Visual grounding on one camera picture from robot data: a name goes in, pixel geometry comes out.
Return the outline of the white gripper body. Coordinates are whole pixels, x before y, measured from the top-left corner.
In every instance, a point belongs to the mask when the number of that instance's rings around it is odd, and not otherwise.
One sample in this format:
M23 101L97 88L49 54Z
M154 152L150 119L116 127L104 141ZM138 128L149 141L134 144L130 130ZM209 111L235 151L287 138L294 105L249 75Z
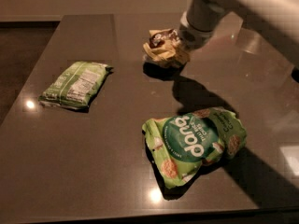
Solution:
M185 49L200 49L213 36L215 27L216 15L213 12L191 13L185 11L180 19L178 35Z

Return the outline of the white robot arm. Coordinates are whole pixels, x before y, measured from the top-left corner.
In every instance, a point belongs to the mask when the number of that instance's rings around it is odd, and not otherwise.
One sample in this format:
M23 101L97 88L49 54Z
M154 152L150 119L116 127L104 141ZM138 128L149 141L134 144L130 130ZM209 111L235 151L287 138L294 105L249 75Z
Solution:
M178 30L185 48L203 47L230 12L299 65L299 0L192 0Z

